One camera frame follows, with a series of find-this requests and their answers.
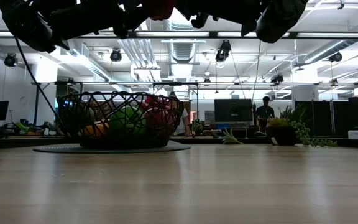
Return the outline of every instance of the person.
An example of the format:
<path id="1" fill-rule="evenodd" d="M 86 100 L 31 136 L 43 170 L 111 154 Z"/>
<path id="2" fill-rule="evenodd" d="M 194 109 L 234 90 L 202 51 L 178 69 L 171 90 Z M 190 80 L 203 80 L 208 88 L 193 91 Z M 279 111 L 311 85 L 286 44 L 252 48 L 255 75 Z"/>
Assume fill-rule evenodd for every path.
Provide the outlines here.
<path id="1" fill-rule="evenodd" d="M 263 98 L 264 105 L 256 109 L 256 115 L 260 128 L 264 129 L 269 118 L 274 118 L 274 109 L 269 106 L 270 98 L 265 96 Z"/>
<path id="2" fill-rule="evenodd" d="M 175 94 L 175 92 L 171 92 L 169 94 L 169 97 L 177 98 L 177 95 Z M 178 136 L 191 136 L 189 127 L 189 114 L 187 113 L 186 108 L 183 110 L 183 114 L 180 118 L 180 123 L 175 132 L 178 134 Z"/>

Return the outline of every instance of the black planter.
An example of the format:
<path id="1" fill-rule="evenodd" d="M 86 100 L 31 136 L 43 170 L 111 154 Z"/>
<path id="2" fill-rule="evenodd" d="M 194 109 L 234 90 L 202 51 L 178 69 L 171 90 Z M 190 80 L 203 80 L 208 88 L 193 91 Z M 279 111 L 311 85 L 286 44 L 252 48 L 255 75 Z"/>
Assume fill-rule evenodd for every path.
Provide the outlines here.
<path id="1" fill-rule="evenodd" d="M 274 146 L 294 146 L 297 142 L 293 127 L 267 127 L 266 135 Z"/>

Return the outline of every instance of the gray placemat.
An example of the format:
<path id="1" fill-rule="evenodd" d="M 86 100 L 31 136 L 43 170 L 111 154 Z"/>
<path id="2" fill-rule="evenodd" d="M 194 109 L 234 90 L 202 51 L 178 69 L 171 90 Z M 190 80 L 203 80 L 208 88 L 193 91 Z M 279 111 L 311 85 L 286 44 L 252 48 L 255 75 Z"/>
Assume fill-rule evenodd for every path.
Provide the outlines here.
<path id="1" fill-rule="evenodd" d="M 174 141 L 169 141 L 168 145 L 160 148 L 150 149 L 88 149 L 81 147 L 79 144 L 62 144 L 57 146 L 39 146 L 34 148 L 35 152 L 49 152 L 49 153 L 76 153 L 76 154 L 114 154 L 114 153 L 146 153 L 146 152 L 168 152 L 180 151 L 189 149 L 191 146 L 180 144 Z"/>

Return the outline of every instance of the wire fruit basket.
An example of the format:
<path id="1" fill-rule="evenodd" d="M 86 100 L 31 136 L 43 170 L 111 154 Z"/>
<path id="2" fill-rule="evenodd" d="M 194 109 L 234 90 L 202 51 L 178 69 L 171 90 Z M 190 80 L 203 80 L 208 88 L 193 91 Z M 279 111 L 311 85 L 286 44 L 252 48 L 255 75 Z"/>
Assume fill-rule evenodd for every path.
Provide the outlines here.
<path id="1" fill-rule="evenodd" d="M 60 127 L 83 147 L 166 146 L 183 113 L 177 98 L 148 93 L 88 93 L 57 98 Z"/>

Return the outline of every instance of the wooden table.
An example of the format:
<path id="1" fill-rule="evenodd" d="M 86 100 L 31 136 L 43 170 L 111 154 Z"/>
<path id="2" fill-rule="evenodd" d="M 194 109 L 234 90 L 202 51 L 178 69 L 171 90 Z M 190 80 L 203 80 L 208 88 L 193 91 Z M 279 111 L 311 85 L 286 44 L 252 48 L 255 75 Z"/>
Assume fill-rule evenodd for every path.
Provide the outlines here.
<path id="1" fill-rule="evenodd" d="M 358 223 L 358 149 L 0 150 L 0 223 Z"/>

